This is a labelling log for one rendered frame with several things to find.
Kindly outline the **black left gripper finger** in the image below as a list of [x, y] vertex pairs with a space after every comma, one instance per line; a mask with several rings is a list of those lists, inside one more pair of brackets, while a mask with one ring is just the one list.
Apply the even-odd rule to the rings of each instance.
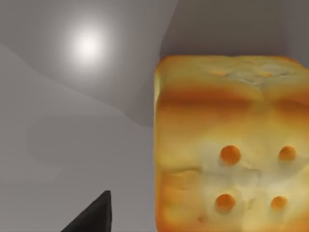
[[61, 232], [112, 232], [111, 191], [101, 193]]

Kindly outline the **golden cube-shaped bread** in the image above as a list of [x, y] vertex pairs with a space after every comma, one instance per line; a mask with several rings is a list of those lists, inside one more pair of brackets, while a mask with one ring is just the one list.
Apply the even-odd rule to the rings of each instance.
[[309, 232], [309, 69], [173, 55], [154, 74], [156, 232]]

